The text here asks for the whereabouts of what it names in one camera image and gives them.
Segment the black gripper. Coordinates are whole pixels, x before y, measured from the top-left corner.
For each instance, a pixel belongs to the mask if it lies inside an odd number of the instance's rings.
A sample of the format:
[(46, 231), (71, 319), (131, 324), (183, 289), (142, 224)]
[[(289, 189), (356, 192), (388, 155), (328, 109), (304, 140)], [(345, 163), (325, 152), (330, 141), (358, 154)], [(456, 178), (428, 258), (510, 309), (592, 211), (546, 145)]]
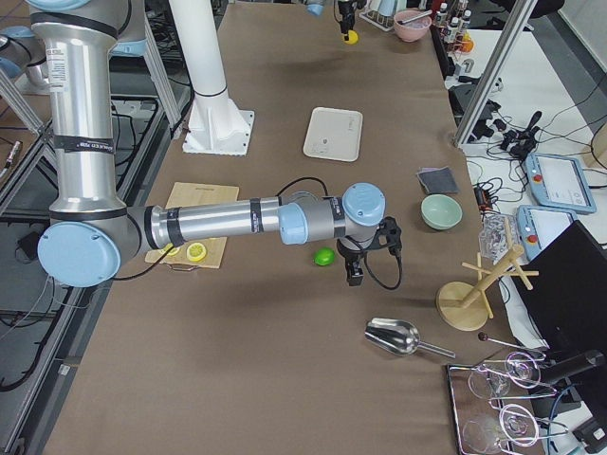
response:
[(337, 247), (339, 253), (344, 257), (344, 269), (348, 286), (360, 286), (364, 277), (361, 265), (351, 263), (347, 259), (348, 256), (352, 257), (353, 261), (357, 261), (363, 259), (364, 255), (370, 251), (387, 248), (388, 252), (396, 258), (396, 261), (402, 264), (401, 233), (402, 230), (396, 223), (395, 218), (386, 216), (379, 222), (370, 241), (359, 241), (350, 236), (338, 239)]
[(353, 23), (356, 13), (365, 8), (365, 0), (339, 0), (338, 11), (340, 15), (340, 33), (348, 38), (355, 36)]

